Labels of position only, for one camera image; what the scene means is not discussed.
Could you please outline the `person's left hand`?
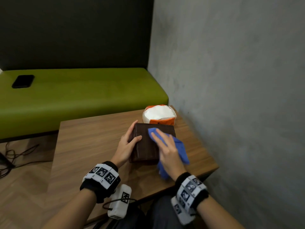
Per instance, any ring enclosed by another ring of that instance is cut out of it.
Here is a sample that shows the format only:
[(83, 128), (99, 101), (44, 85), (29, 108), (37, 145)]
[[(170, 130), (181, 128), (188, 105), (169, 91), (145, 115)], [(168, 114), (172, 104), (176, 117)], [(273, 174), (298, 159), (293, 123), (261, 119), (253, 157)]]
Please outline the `person's left hand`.
[(132, 135), (136, 123), (138, 123), (138, 120), (134, 121), (127, 132), (121, 137), (117, 150), (110, 160), (117, 168), (120, 168), (128, 161), (132, 150), (134, 149), (134, 147), (129, 147), (129, 138)]

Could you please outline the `person's right hand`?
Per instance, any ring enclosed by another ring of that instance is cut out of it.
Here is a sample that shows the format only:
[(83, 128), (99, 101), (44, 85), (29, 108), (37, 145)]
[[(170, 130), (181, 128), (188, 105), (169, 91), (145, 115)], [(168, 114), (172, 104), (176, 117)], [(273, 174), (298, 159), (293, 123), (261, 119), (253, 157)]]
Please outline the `person's right hand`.
[(178, 151), (176, 153), (162, 153), (159, 149), (159, 159), (173, 181), (176, 181), (181, 174), (186, 172)]

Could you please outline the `dark brown wooden box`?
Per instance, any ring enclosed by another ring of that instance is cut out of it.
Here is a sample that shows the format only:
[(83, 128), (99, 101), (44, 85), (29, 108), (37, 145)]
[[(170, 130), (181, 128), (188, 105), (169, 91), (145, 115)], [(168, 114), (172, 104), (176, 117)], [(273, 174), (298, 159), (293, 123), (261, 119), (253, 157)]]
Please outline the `dark brown wooden box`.
[(176, 136), (174, 126), (162, 124), (136, 123), (128, 141), (130, 142), (137, 136), (142, 139), (135, 144), (129, 157), (130, 163), (143, 165), (156, 165), (159, 161), (159, 149), (157, 144), (150, 138), (149, 129), (158, 128), (164, 133)]

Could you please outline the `blue cleaning cloth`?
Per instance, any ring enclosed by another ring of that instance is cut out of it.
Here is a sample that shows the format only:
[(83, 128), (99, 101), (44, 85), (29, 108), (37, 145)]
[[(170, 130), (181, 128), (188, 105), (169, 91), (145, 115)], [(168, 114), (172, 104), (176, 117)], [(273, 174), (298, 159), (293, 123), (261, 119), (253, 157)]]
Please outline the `blue cleaning cloth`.
[[(153, 142), (155, 142), (151, 136), (151, 132), (157, 132), (157, 128), (156, 127), (153, 127), (153, 128), (149, 128), (148, 129), (148, 134), (151, 138), (151, 140)], [(183, 144), (183, 142), (181, 142), (179, 139), (177, 139), (176, 137), (173, 136), (173, 139), (174, 139), (174, 143), (175, 143), (175, 146), (177, 148), (177, 151), (178, 151), (178, 154), (179, 154), (179, 157), (182, 161), (182, 163), (184, 165), (189, 165), (190, 164), (190, 161), (189, 161), (189, 158), (187, 156), (187, 153), (186, 153), (186, 150), (185, 150), (185, 146)], [(163, 178), (164, 180), (167, 180), (170, 178), (170, 176), (168, 175), (168, 173), (165, 171), (162, 163), (161, 163), (161, 160), (159, 160), (158, 164), (157, 164), (157, 168), (159, 170), (159, 174), (161, 176), (161, 178)]]

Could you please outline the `person's right forearm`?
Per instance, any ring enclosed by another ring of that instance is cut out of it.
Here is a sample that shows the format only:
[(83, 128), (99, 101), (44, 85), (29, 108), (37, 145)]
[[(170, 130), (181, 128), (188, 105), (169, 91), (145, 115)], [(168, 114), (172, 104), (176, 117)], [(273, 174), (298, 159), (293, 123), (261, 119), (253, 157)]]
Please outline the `person's right forearm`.
[(197, 211), (209, 229), (245, 229), (211, 196), (200, 202)]

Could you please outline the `person's left forearm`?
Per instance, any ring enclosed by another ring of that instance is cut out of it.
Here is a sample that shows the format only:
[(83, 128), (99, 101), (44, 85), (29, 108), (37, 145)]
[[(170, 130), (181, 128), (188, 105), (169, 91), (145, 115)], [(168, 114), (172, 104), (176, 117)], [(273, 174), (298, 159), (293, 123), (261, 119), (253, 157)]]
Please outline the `person's left forearm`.
[(93, 191), (82, 189), (42, 229), (83, 229), (96, 202), (97, 198)]

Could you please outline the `orange and white tissue pack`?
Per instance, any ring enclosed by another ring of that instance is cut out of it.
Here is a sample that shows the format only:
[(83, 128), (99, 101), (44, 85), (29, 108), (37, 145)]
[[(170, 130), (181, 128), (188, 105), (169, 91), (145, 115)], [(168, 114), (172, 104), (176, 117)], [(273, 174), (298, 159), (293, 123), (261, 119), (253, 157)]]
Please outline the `orange and white tissue pack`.
[(168, 105), (147, 106), (142, 114), (143, 123), (175, 125), (177, 115), (175, 110)]

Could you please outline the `black wristband with marker tags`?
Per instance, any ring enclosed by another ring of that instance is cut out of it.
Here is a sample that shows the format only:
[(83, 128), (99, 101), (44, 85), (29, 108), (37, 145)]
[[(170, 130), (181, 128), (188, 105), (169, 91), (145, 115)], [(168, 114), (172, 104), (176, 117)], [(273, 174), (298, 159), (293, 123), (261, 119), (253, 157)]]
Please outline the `black wristband with marker tags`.
[(80, 190), (88, 189), (96, 195), (96, 203), (101, 204), (105, 198), (109, 198), (116, 190), (121, 179), (118, 167), (111, 161), (97, 164), (87, 173), (80, 186)]
[(177, 178), (175, 187), (177, 192), (171, 204), (179, 222), (185, 226), (195, 219), (197, 207), (209, 197), (209, 193), (207, 187), (188, 172)]

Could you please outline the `green bench seat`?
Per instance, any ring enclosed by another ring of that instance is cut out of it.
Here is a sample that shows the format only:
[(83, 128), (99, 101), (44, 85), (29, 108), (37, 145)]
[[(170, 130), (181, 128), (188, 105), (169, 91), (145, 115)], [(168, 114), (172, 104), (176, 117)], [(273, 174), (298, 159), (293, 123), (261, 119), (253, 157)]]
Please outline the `green bench seat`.
[[(19, 75), (29, 88), (12, 88)], [(26, 69), (0, 74), (0, 143), (58, 131), (62, 121), (167, 105), (169, 97), (144, 68)]]

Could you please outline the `person's dark trousers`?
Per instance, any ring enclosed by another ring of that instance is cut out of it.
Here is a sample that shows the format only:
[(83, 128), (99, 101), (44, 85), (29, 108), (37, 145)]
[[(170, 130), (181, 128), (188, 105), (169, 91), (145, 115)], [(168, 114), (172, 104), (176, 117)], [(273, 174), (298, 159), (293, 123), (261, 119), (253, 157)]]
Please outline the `person's dark trousers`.
[(179, 222), (170, 200), (170, 196), (154, 200), (147, 214), (131, 205), (123, 219), (112, 220), (105, 229), (195, 229), (193, 223)]

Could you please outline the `dark bench backrest panel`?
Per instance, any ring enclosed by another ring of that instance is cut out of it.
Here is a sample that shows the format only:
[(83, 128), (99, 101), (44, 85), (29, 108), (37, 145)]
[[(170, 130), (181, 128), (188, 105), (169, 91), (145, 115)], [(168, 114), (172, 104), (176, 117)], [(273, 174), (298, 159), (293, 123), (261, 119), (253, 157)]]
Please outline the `dark bench backrest panel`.
[(154, 0), (0, 0), (0, 69), (147, 68)]

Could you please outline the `black smartphone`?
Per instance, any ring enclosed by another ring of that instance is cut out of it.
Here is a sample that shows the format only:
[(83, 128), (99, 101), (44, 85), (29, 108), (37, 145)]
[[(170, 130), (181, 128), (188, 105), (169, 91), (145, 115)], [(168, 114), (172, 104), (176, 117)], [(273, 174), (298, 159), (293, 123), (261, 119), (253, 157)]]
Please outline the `black smartphone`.
[(17, 89), (17, 88), (29, 88), (31, 87), (33, 81), (35, 79), (35, 76), (30, 74), (30, 75), (19, 75), (15, 79), (15, 81), (12, 84), (12, 88)]

